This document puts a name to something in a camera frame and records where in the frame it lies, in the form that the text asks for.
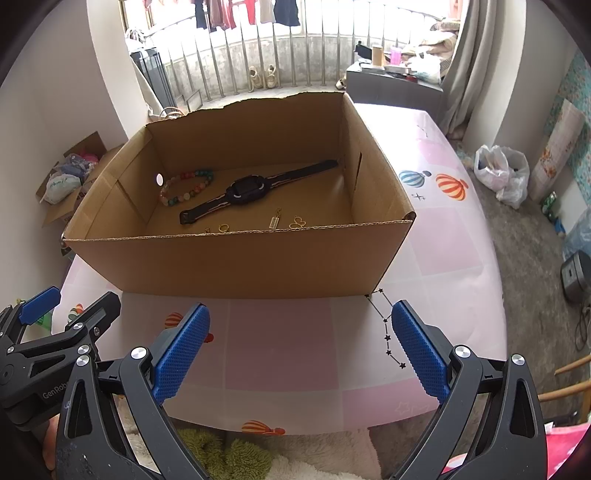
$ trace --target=black watch strap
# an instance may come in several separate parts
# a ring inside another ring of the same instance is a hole
[[[209,200],[208,202],[202,203],[201,205],[197,205],[196,207],[190,210],[183,210],[179,215],[181,225],[195,223],[202,216],[205,216],[208,213],[215,212],[220,208],[227,207],[228,205],[230,205],[230,202],[226,200],[226,193],[223,193],[219,197],[216,197],[213,200]]]
[[[314,175],[325,170],[330,170],[331,168],[335,168],[338,165],[339,162],[337,162],[336,160],[324,160],[319,163],[315,163],[314,165],[310,165],[308,167],[298,168],[297,170],[286,171],[285,173],[280,173],[277,175],[273,175],[271,177],[267,177],[267,181],[269,182],[270,188],[274,189],[275,187],[278,187],[285,183],[303,179],[305,177],[309,177],[310,175]]]

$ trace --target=smartwatch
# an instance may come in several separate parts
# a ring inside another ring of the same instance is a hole
[[[308,167],[286,171],[285,173],[279,173],[271,177],[261,177],[260,175],[242,177],[232,183],[226,189],[226,192],[219,197],[197,205],[190,210],[183,210],[180,213],[181,225],[195,223],[201,217],[230,205],[245,205],[255,202],[256,200],[262,199],[271,189],[325,170],[330,170],[338,165],[339,163],[336,160],[324,160]]]

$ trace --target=star constellation print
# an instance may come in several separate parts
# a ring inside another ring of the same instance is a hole
[[[371,295],[373,295],[374,293],[381,293],[384,296],[384,298],[386,299],[386,301],[390,304],[390,306],[392,306],[392,302],[388,299],[388,297],[384,293],[383,288],[379,288],[378,290],[374,291]],[[388,330],[388,323],[389,323],[388,321],[392,317],[392,313],[390,312],[390,315],[388,315],[387,317],[384,317],[382,312],[380,312],[379,309],[372,302],[371,295],[366,295],[365,298],[369,300],[372,307],[375,309],[376,312],[379,313],[379,315],[382,317],[382,321],[384,322],[384,327],[386,330],[386,335],[384,336],[384,340],[386,340],[386,355],[388,355],[392,360],[394,360],[400,368],[406,368],[406,364],[403,362],[399,362],[396,359],[396,357],[394,355],[392,355],[392,350],[390,350],[390,341],[392,340],[392,335],[390,335],[389,330]]]

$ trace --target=blue gripper pad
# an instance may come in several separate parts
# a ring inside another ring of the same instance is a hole
[[[51,309],[60,304],[61,293],[57,287],[50,287],[26,302],[18,315],[21,325],[32,325]]]
[[[392,307],[392,328],[427,395],[445,402],[450,388],[447,365],[403,301]]]
[[[152,396],[162,405],[174,397],[209,333],[209,310],[200,305],[183,325],[154,368]]]

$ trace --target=floor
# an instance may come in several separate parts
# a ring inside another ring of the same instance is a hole
[[[520,353],[528,365],[539,393],[562,388],[589,377],[579,368],[555,377],[557,367],[588,353],[577,352],[574,331],[579,308],[567,304],[560,286],[561,243],[554,228],[529,199],[519,211],[498,202],[492,191],[472,173],[482,208],[488,220],[501,272],[507,321],[509,354]],[[456,453],[467,451],[476,432],[486,398],[480,395]],[[545,418],[576,410],[580,395],[542,405]],[[382,477],[400,466],[418,440],[432,414],[370,429],[378,451]]]

